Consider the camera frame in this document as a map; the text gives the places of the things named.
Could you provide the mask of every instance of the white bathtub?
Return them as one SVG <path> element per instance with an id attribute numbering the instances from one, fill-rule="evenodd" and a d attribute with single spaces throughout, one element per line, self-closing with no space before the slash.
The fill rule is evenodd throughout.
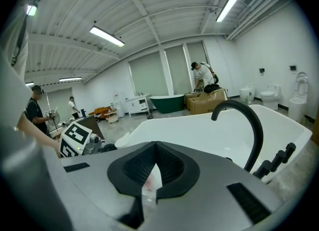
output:
<path id="1" fill-rule="evenodd" d="M 264 160 L 272 161 L 279 150 L 293 142 L 297 149 L 287 164 L 262 180 L 268 182 L 296 157 L 309 141 L 312 132 L 292 119 L 260 105 L 250 106 L 264 130 L 264 144 L 251 173 Z M 237 110 L 222 111 L 217 121 L 211 114 L 153 119 L 143 122 L 131 135 L 129 146 L 146 141 L 165 141 L 228 157 L 244 168 L 253 146 L 253 131 L 245 116 Z"/>

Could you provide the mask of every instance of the toilet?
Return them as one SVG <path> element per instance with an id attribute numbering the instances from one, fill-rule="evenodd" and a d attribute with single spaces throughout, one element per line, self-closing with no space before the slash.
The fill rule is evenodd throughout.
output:
<path id="1" fill-rule="evenodd" d="M 296 78 L 295 96 L 290 99 L 288 116 L 300 123 L 305 115 L 308 97 L 308 76 L 300 72 Z"/>
<path id="2" fill-rule="evenodd" d="M 246 98 L 248 98 L 248 102 L 251 103 L 255 98 L 255 85 L 248 84 L 244 88 L 239 90 L 239 96 L 241 102 L 246 102 Z"/>
<path id="3" fill-rule="evenodd" d="M 278 101 L 281 98 L 281 87 L 276 84 L 271 84 L 267 87 L 267 91 L 260 93 L 260 98 L 263 101 L 263 106 L 277 110 Z"/>

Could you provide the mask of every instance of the fluorescent light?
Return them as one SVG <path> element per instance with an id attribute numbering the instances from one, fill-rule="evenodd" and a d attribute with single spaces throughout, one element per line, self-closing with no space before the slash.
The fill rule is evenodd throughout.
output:
<path id="1" fill-rule="evenodd" d="M 231 10 L 231 8 L 234 6 L 237 0 L 227 0 L 226 5 L 221 10 L 221 13 L 217 17 L 217 22 L 222 22 L 224 18 L 227 16 L 228 12 Z"/>
<path id="2" fill-rule="evenodd" d="M 124 46 L 124 42 L 120 41 L 119 39 L 115 38 L 114 36 L 110 35 L 109 33 L 107 33 L 106 31 L 103 31 L 102 29 L 93 26 L 92 29 L 90 30 L 90 32 L 94 35 L 97 35 L 103 39 L 106 39 L 109 42 L 112 42 L 115 45 L 118 45 L 119 47 Z"/>
<path id="3" fill-rule="evenodd" d="M 33 16 L 33 15 L 35 15 L 35 13 L 36 13 L 36 5 L 35 4 L 28 4 L 27 5 L 27 10 L 26 10 L 26 14 L 27 15 L 31 15 L 31 16 Z"/>
<path id="4" fill-rule="evenodd" d="M 81 77 L 66 77 L 66 78 L 60 78 L 59 82 L 62 81 L 71 81 L 71 80 L 81 80 Z"/>

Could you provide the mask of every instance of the faucet spout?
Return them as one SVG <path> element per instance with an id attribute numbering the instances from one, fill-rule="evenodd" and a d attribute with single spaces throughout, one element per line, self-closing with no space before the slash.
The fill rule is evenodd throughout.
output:
<path id="1" fill-rule="evenodd" d="M 215 107 L 213 114 L 211 115 L 211 120 L 216 121 L 220 111 L 222 111 L 224 108 L 233 108 L 243 113 L 244 116 L 248 119 L 251 127 L 253 128 L 254 145 L 249 155 L 248 161 L 244 167 L 246 171 L 250 172 L 254 164 L 256 163 L 257 158 L 260 154 L 260 151 L 263 147 L 263 142 L 264 142 L 263 127 L 260 123 L 258 116 L 250 107 L 234 100 L 227 100 L 227 101 L 223 101 L 219 103 Z"/>

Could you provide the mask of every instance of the ceiling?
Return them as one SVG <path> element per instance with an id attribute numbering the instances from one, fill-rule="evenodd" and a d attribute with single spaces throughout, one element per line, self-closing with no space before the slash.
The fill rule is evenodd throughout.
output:
<path id="1" fill-rule="evenodd" d="M 226 1 L 38 0 L 36 15 L 27 21 L 25 82 L 70 87 L 148 46 L 200 34 L 230 34 L 246 5 L 238 0 L 225 20 L 216 23 Z M 89 33 L 93 25 L 114 34 L 125 46 Z M 72 76 L 81 76 L 82 81 L 58 83 Z"/>

